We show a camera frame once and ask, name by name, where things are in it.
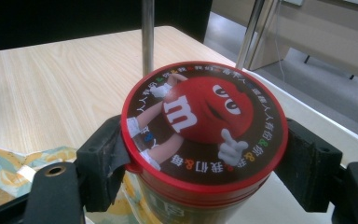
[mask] m&m's container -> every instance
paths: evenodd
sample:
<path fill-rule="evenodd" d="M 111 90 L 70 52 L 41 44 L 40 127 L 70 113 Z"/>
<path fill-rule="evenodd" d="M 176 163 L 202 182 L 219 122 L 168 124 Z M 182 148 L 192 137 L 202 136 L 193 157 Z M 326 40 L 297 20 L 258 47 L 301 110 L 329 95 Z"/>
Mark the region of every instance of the m&m's container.
<path fill-rule="evenodd" d="M 267 180 L 286 148 L 272 93 L 227 65 L 176 63 L 144 77 L 122 136 L 148 206 L 162 223 L 223 223 Z"/>

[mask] character eye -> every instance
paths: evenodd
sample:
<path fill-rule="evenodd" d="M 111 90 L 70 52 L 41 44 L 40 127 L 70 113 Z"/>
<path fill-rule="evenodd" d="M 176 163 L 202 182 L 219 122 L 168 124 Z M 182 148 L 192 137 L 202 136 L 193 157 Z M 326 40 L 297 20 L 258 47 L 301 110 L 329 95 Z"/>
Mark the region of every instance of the character eye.
<path fill-rule="evenodd" d="M 218 95 L 220 97 L 225 97 L 225 98 L 228 97 L 227 92 L 223 88 L 221 88 L 219 85 L 214 85 L 212 87 L 212 89 L 216 95 Z"/>
<path fill-rule="evenodd" d="M 240 109 L 238 108 L 237 104 L 231 99 L 226 100 L 225 106 L 228 112 L 233 115 L 239 115 L 241 113 Z"/>

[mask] wooden table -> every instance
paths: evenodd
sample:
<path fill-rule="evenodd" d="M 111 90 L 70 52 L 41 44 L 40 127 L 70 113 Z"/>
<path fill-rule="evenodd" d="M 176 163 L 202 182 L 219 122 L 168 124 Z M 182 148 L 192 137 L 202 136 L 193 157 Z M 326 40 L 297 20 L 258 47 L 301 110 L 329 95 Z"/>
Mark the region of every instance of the wooden table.
<path fill-rule="evenodd" d="M 155 68 L 183 61 L 234 62 L 172 27 L 155 29 Z M 358 161 L 358 135 L 261 80 L 294 119 Z M 79 148 L 142 78 L 141 31 L 0 51 L 0 147 L 23 153 Z M 306 214 L 276 175 L 228 223 L 329 223 Z"/>

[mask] screw hole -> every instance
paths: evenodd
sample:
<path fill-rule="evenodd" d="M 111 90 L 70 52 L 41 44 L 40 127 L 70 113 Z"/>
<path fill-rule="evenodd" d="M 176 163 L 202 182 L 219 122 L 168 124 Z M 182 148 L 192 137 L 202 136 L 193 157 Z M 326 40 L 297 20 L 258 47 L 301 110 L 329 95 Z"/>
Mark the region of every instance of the screw hole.
<path fill-rule="evenodd" d="M 46 176 L 60 175 L 63 172 L 65 172 L 65 170 L 66 170 L 66 168 L 64 166 L 55 166 L 55 167 L 52 167 L 49 170 L 47 170 L 45 175 Z"/>
<path fill-rule="evenodd" d="M 322 152 L 330 152 L 330 149 L 328 149 L 327 147 L 321 147 L 321 151 Z"/>

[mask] red lid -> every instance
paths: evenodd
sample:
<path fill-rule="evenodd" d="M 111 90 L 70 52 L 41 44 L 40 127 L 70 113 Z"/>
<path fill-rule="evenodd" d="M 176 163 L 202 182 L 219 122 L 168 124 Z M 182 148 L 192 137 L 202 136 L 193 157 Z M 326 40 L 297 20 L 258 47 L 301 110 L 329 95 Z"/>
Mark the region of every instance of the red lid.
<path fill-rule="evenodd" d="M 126 99 L 121 123 L 146 184 L 193 204 L 234 203 L 253 193 L 282 158 L 288 132 L 278 101 L 259 81 L 206 62 L 144 77 Z"/>

